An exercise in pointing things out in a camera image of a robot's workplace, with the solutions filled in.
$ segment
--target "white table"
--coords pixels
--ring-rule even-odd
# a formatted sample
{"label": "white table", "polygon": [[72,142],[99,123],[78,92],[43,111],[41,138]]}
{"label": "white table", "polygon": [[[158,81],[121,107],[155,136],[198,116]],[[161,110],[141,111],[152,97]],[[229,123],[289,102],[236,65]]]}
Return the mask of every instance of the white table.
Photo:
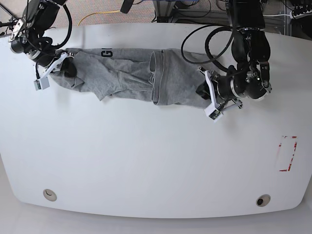
{"label": "white table", "polygon": [[[67,47],[179,48],[197,25],[74,28]],[[50,30],[61,42],[67,29]],[[186,49],[203,52],[208,30]],[[273,92],[244,100],[217,124],[202,110],[157,107],[51,88],[36,92],[34,64],[0,39],[0,153],[15,196],[51,208],[129,217],[248,215],[296,207],[312,174],[311,42],[267,34]],[[213,39],[216,54],[228,40]],[[223,63],[233,64],[230,51]],[[296,136],[284,140],[282,136]],[[290,147],[298,142],[291,170]],[[58,199],[46,200],[44,189]],[[256,206],[264,194],[266,207]]]}

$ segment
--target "wire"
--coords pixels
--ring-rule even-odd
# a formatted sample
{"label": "wire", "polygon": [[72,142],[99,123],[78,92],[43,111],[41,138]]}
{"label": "wire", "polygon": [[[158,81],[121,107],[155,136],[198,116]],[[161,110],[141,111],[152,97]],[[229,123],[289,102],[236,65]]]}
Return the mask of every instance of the wire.
{"label": "wire", "polygon": [[117,13],[117,12],[120,12],[120,11],[104,11],[104,12],[95,12],[95,13],[89,14],[89,15],[85,16],[84,18],[82,18],[82,20],[80,20],[78,26],[80,26],[81,22],[82,22],[85,18],[87,18],[87,17],[89,17],[89,16],[96,15],[96,14],[108,14],[108,13]]}
{"label": "wire", "polygon": [[[27,22],[27,21],[28,21],[28,7],[29,7],[29,0],[27,0],[27,6],[26,6],[25,30],[26,30],[27,23],[28,23],[28,22]],[[59,48],[61,48],[62,46],[64,46],[64,45],[68,42],[68,40],[69,40],[69,38],[70,38],[70,35],[71,35],[71,32],[72,32],[73,22],[72,22],[72,18],[71,18],[70,12],[69,12],[69,10],[68,10],[68,8],[67,8],[66,5],[63,5],[63,8],[64,8],[64,10],[65,10],[65,12],[66,12],[66,15],[67,15],[68,21],[69,21],[69,27],[68,27],[67,36],[66,36],[65,40],[64,40],[60,45],[51,46],[51,49],[59,49]],[[33,48],[35,48],[36,50],[40,51],[40,52],[43,53],[44,55],[46,55],[46,56],[51,56],[51,57],[55,57],[55,56],[56,56],[55,53],[54,53],[53,55],[48,54],[47,52],[45,52],[45,51],[43,51],[42,49],[39,49],[37,46],[35,46],[35,45],[29,40],[26,31],[25,31],[25,38],[26,38],[27,42],[28,42]]]}
{"label": "wire", "polygon": [[226,9],[222,9],[222,8],[220,7],[219,1],[221,1],[221,0],[215,0],[216,6],[217,6],[221,11],[226,11]]}
{"label": "wire", "polygon": [[66,36],[65,40],[61,44],[52,46],[52,49],[55,49],[55,50],[63,47],[68,42],[68,40],[69,40],[69,38],[70,38],[70,36],[72,34],[72,30],[73,30],[72,16],[70,15],[70,12],[69,12],[66,4],[63,5],[63,8],[64,8],[64,10],[66,12],[66,15],[67,15],[67,18],[68,18],[68,31],[67,31],[67,36]]}
{"label": "wire", "polygon": [[246,65],[244,67],[242,67],[240,71],[237,71],[237,72],[234,72],[234,73],[232,73],[230,75],[227,75],[225,78],[230,78],[230,77],[242,74],[242,73],[248,71],[248,68],[249,68],[249,63],[246,63]]}
{"label": "wire", "polygon": [[[9,22],[7,23],[8,26],[6,27],[6,30],[3,33],[1,33],[0,36],[7,36],[8,30],[13,31],[13,26],[15,26],[18,23],[18,20],[19,19],[15,19],[14,16],[11,16]],[[3,23],[0,22],[0,28],[1,27],[5,27],[5,26],[3,25]]]}
{"label": "wire", "polygon": [[[210,52],[210,48],[209,48],[209,42],[211,41],[211,39],[219,32],[223,32],[223,31],[231,31],[231,27],[229,26],[225,26],[225,27],[219,27],[219,28],[216,28],[214,29],[206,38],[206,41],[205,41],[205,51],[206,51],[206,54],[208,56],[209,59],[213,59],[213,55],[211,54]],[[227,72],[228,69],[223,66],[218,60],[215,60],[213,61],[214,65],[219,68],[221,71],[224,71],[224,72]]]}
{"label": "wire", "polygon": [[285,2],[284,2],[283,0],[281,0],[281,2],[282,2],[283,5],[286,6],[288,9],[293,10],[293,9],[291,9],[291,8],[287,5],[287,0],[285,0]]}
{"label": "wire", "polygon": [[39,61],[40,61],[42,58],[44,58],[44,57],[47,57],[47,55],[41,56],[41,57],[37,60],[36,65],[35,65],[35,67],[36,67],[36,78],[37,78],[37,79],[40,79],[40,75],[39,75],[39,71],[38,71],[38,64],[39,64]]}
{"label": "wire", "polygon": [[185,14],[182,14],[181,12],[175,12],[174,13],[174,15],[175,14],[180,14],[180,15],[182,15],[182,16],[185,16],[185,17],[188,17],[188,18],[193,18],[193,19],[198,19],[198,18],[203,18],[203,17],[205,17],[205,16],[207,16],[210,12],[211,12],[211,2],[210,2],[210,0],[208,0],[209,1],[209,10],[208,10],[208,12],[205,14],[205,15],[203,15],[203,16],[187,16],[187,15],[185,15]]}
{"label": "wire", "polygon": [[279,14],[279,15],[263,15],[265,17],[278,17],[278,16],[288,16],[290,17],[290,15],[287,15],[287,14]]}
{"label": "wire", "polygon": [[199,0],[193,1],[190,5],[183,3],[180,1],[180,4],[186,7],[195,6],[197,3],[199,3]]}
{"label": "wire", "polygon": [[203,29],[203,28],[207,28],[207,27],[211,27],[211,26],[219,26],[218,24],[210,24],[210,25],[206,25],[206,26],[202,26],[200,28],[197,28],[196,30],[192,31],[183,41],[182,45],[181,45],[181,55],[183,57],[183,59],[185,61],[187,61],[188,63],[190,64],[206,64],[206,63],[210,63],[210,62],[214,62],[216,61],[219,57],[221,57],[226,51],[227,49],[230,47],[231,43],[232,43],[232,40],[234,38],[234,31],[236,31],[236,22],[237,22],[237,7],[236,7],[236,0],[233,0],[233,6],[234,6],[234,21],[233,21],[233,26],[232,26],[232,33],[231,33],[231,36],[230,36],[230,39],[228,41],[228,43],[226,44],[225,48],[216,56],[214,57],[213,59],[209,59],[208,61],[203,61],[203,62],[194,62],[194,61],[190,61],[188,60],[185,55],[184,55],[184,51],[183,51],[183,48],[184,48],[184,44],[185,42],[187,41],[187,39],[193,35],[195,32]]}
{"label": "wire", "polygon": [[154,11],[154,12],[155,12],[155,17],[154,17],[154,19],[152,19],[151,23],[154,23],[154,22],[157,21],[157,20],[156,20],[156,18],[157,18],[156,11]]}
{"label": "wire", "polygon": [[133,3],[132,5],[138,5],[138,4],[142,3],[142,2],[144,2],[144,0],[139,1],[139,2],[137,2],[137,3]]}

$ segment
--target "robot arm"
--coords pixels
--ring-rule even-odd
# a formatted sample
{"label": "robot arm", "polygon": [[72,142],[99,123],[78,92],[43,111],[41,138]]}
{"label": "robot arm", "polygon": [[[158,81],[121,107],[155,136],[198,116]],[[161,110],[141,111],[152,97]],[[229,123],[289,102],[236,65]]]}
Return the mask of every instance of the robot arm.
{"label": "robot arm", "polygon": [[[126,0],[125,2],[132,5],[133,0]],[[31,0],[24,10],[23,18],[15,25],[9,42],[13,52],[27,54],[31,60],[36,62],[36,68],[41,65],[49,67],[47,71],[65,71],[67,77],[75,77],[77,71],[71,62],[71,55],[59,50],[67,43],[72,31],[72,20],[65,3],[66,0]],[[68,34],[63,43],[52,45],[53,40],[44,37],[43,34],[54,23],[61,6],[65,9],[69,19]],[[183,47],[181,48],[182,56],[188,62],[193,64],[213,62],[221,71],[226,72],[225,76],[221,76],[217,72],[208,75],[202,71],[206,80],[210,80],[212,85],[209,88],[207,81],[200,85],[196,91],[204,99],[215,100],[214,108],[211,110],[217,110],[219,113],[227,108],[229,101],[233,101],[236,106],[241,108],[240,98],[249,96],[252,99],[261,99],[271,92],[270,66],[268,63],[271,50],[263,31],[265,22],[260,0],[239,0],[239,2],[227,0],[226,6],[232,26],[219,27],[207,37],[205,50],[209,61],[191,62],[184,57]],[[232,55],[237,62],[236,68],[234,66],[226,68],[217,61],[217,58],[226,49],[217,57],[213,57],[210,53],[209,42],[215,34],[221,31],[232,31],[227,46],[230,46],[233,40]],[[41,77],[36,69],[36,75],[35,85],[42,89],[40,79],[46,78],[47,73]]]}
{"label": "robot arm", "polygon": [[[66,54],[64,57],[65,52],[59,50],[69,40],[73,26],[65,2],[66,0],[31,0],[27,3],[23,17],[15,25],[9,39],[11,50],[14,53],[25,53],[29,59],[36,62],[37,80],[35,85],[38,89],[48,87],[46,75],[40,76],[38,73],[38,65],[49,67],[49,71],[62,70],[67,77],[74,77],[77,73],[75,66],[71,63],[71,55]],[[54,23],[61,6],[68,16],[68,34],[63,43],[52,45],[52,38],[43,35]]]}
{"label": "robot arm", "polygon": [[[196,91],[204,99],[215,100],[206,110],[207,116],[214,120],[219,119],[222,111],[227,109],[229,101],[241,108],[241,98],[260,100],[272,90],[268,63],[271,49],[263,31],[265,22],[261,2],[228,0],[226,5],[232,27],[223,26],[213,30],[206,39],[205,49],[209,59],[214,59],[209,49],[211,38],[218,32],[232,31],[232,55],[237,62],[237,68],[232,65],[226,68],[217,60],[212,61],[221,71],[226,72],[226,75],[221,76],[217,72],[207,74],[201,70],[206,76],[206,82]],[[210,82],[214,92],[211,92],[207,85]]]}

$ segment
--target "black motor joint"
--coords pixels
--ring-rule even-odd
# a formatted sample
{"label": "black motor joint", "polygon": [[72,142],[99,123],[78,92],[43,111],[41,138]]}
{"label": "black motor joint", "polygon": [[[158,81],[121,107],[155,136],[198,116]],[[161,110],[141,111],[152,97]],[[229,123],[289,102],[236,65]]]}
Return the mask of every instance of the black motor joint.
{"label": "black motor joint", "polygon": [[[259,0],[227,1],[227,11],[230,22],[235,27],[221,27],[215,29],[206,41],[206,53],[213,58],[209,50],[212,36],[221,31],[233,30],[232,56],[237,67],[224,67],[220,62],[213,63],[226,72],[225,76],[217,75],[213,78],[216,95],[222,100],[238,99],[249,96],[261,99],[271,91],[270,66],[268,60],[271,55],[270,45],[263,29],[265,22]],[[204,99],[209,99],[209,87],[202,84],[197,93]]]}
{"label": "black motor joint", "polygon": [[[23,12],[23,17],[15,25],[10,38],[11,50],[14,53],[25,53],[29,59],[42,67],[47,67],[59,58],[59,50],[69,40],[73,22],[70,12],[66,6],[66,0],[31,0]],[[48,30],[57,17],[60,7],[63,6],[68,20],[69,27],[65,40],[58,45],[52,45],[53,40],[44,37],[44,32]],[[62,69],[68,76],[75,76],[76,68],[72,64],[72,59],[66,58]]]}

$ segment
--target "yellow cable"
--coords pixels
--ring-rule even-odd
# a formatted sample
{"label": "yellow cable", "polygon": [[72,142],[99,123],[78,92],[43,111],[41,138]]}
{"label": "yellow cable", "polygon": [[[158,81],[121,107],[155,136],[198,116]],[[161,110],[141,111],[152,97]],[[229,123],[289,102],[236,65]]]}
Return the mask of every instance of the yellow cable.
{"label": "yellow cable", "polygon": [[95,13],[89,14],[86,17],[84,17],[82,20],[80,20],[78,26],[80,26],[81,22],[89,16],[96,15],[96,14],[107,14],[107,13],[117,13],[117,12],[120,12],[120,11],[105,11],[105,12],[95,12]]}

